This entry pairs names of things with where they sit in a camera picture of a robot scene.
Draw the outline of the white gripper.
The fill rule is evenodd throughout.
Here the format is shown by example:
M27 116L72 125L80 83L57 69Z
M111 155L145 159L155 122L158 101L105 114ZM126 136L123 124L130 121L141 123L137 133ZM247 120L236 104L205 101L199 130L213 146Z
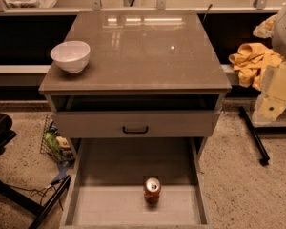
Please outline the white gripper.
M252 120L255 124L269 124L286 110L286 61L277 67L268 66L263 74L261 94L258 96Z

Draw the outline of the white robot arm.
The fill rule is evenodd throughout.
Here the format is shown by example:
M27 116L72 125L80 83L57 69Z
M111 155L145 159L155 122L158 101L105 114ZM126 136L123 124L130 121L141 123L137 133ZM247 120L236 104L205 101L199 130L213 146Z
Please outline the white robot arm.
M259 125L276 121L286 110L286 4L277 14L272 46L284 59L276 67L268 65L263 74L253 113L253 121Z

